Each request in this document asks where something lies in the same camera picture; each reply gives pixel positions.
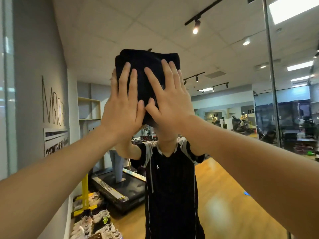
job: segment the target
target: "sign board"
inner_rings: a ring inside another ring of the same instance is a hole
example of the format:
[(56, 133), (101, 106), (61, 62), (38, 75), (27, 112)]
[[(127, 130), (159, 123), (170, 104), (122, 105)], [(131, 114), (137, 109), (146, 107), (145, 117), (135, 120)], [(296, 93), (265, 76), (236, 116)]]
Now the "sign board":
[(69, 144), (69, 132), (64, 129), (44, 128), (44, 156), (48, 156)]

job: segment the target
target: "treadmill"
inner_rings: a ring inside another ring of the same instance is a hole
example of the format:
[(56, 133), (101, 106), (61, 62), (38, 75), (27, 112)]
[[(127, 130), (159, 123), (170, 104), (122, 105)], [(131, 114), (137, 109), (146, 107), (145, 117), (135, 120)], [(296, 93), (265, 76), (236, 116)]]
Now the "treadmill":
[(94, 173), (91, 176), (94, 186), (120, 212), (125, 213), (145, 200), (145, 177), (123, 168), (125, 181), (115, 183), (112, 168)]

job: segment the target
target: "neck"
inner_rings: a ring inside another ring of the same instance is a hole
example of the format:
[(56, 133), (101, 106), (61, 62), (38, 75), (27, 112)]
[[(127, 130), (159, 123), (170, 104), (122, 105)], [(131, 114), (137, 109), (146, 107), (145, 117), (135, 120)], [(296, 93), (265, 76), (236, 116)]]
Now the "neck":
[(161, 141), (158, 142), (158, 147), (164, 154), (172, 154), (175, 151), (177, 138), (171, 141)]

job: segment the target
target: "metal pole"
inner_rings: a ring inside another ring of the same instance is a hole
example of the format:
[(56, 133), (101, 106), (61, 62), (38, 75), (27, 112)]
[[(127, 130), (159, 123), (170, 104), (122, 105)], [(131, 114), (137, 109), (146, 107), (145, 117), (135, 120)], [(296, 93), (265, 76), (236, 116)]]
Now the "metal pole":
[[(272, 57), (271, 38), (270, 38), (270, 30), (269, 30), (267, 0), (263, 0), (263, 9), (264, 9), (264, 19), (265, 19), (265, 26), (266, 26), (267, 43), (268, 43), (268, 54), (269, 54), (269, 64), (270, 64), (270, 80), (271, 80), (273, 105), (274, 105), (274, 113), (275, 113), (275, 120), (276, 120), (277, 146), (281, 148), (282, 147), (281, 131), (280, 131), (280, 124), (279, 124), (278, 101), (277, 101), (274, 63), (273, 63), (273, 57)], [(291, 239), (291, 233), (289, 231), (287, 231), (287, 238)]]

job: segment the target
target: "black towel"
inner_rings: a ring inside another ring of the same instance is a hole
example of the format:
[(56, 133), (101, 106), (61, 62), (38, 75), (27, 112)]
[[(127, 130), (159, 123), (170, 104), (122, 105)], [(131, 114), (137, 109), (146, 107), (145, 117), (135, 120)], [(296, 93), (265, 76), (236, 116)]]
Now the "black towel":
[[(152, 97), (154, 98), (155, 105), (157, 106), (154, 91), (147, 79), (144, 68), (150, 68), (159, 80), (162, 88), (165, 89), (165, 76), (161, 63), (162, 59), (165, 59), (167, 62), (173, 61), (177, 69), (181, 68), (180, 59), (177, 53), (163, 54), (145, 50), (123, 49), (120, 55), (115, 58), (117, 80), (119, 80), (121, 76), (125, 63), (130, 62), (130, 74), (133, 68), (138, 72), (138, 100), (143, 100), (145, 105), (147, 105), (149, 98)], [(156, 126), (156, 123), (148, 112), (145, 114), (143, 124), (147, 124), (152, 127)]]

